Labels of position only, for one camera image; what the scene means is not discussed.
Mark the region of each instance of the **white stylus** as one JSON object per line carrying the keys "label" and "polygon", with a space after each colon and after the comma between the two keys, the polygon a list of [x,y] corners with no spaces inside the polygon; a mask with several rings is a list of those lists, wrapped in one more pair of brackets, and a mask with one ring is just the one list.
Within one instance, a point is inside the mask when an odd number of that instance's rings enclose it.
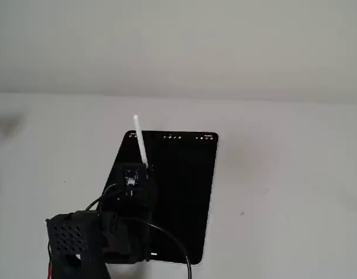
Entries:
{"label": "white stylus", "polygon": [[141,159],[142,162],[146,165],[146,168],[148,168],[149,165],[148,165],[148,158],[146,157],[144,138],[142,137],[142,132],[141,132],[140,124],[138,123],[137,115],[133,116],[133,122],[134,122],[134,127],[136,129],[137,141],[138,141],[138,147],[140,148]]}

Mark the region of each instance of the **white wall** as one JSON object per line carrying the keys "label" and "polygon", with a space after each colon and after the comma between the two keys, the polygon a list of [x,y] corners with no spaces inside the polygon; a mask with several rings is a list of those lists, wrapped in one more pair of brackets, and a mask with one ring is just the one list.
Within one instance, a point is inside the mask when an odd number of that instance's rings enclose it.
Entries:
{"label": "white wall", "polygon": [[0,91],[357,102],[357,0],[0,0]]}

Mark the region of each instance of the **red wire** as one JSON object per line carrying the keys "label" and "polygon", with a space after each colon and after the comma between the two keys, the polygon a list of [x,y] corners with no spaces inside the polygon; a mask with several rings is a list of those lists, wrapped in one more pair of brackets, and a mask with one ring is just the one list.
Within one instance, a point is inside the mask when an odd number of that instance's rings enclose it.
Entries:
{"label": "red wire", "polygon": [[51,279],[51,262],[48,263],[48,279]]}

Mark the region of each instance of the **black 3d-printed part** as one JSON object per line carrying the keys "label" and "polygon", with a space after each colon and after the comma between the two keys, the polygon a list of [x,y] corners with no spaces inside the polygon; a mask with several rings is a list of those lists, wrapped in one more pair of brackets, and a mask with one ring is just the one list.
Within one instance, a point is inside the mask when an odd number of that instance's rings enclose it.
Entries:
{"label": "black 3d-printed part", "polygon": [[52,278],[110,279],[102,254],[99,214],[75,212],[47,220]]}

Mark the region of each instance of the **black cable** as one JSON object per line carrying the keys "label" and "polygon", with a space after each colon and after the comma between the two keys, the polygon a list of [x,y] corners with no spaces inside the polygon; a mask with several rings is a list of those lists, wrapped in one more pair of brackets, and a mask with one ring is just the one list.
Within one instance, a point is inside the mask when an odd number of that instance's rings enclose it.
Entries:
{"label": "black cable", "polygon": [[150,227],[153,227],[153,228],[165,233],[169,238],[171,238],[176,243],[178,248],[181,250],[181,253],[185,256],[186,266],[188,268],[188,279],[191,279],[191,263],[190,263],[190,260],[189,260],[188,252],[186,251],[186,248],[182,244],[182,242],[179,241],[170,231],[168,231],[168,230],[166,230],[164,228],[161,228],[161,227],[159,227],[159,226],[157,226],[155,224],[149,223],[149,222],[145,221],[144,219],[140,219],[140,218],[136,218],[136,217],[121,217],[120,219],[121,220],[132,220],[132,221],[136,221],[136,222],[140,222],[140,223],[146,224],[146,225],[148,225]]}
{"label": "black cable", "polygon": [[85,211],[89,211],[92,206],[94,206],[96,203],[98,203],[99,201],[102,201],[104,199],[108,199],[108,198],[111,198],[113,196],[116,196],[116,195],[119,195],[121,193],[124,193],[124,192],[130,192],[130,191],[133,191],[133,192],[139,192],[139,191],[143,191],[143,192],[146,192],[145,189],[143,188],[133,188],[133,189],[128,189],[128,188],[124,188],[124,189],[120,189],[118,191],[115,191],[115,192],[112,192],[112,193],[109,193],[109,194],[103,194],[102,196],[100,196],[98,199],[94,200],[93,202],[91,202],[90,205],[87,206],[87,208],[85,209]]}
{"label": "black cable", "polygon": [[51,256],[51,248],[49,246],[49,240],[48,240],[48,256],[49,256],[49,263],[48,263],[48,279],[51,277],[51,270],[52,270],[52,256]]}

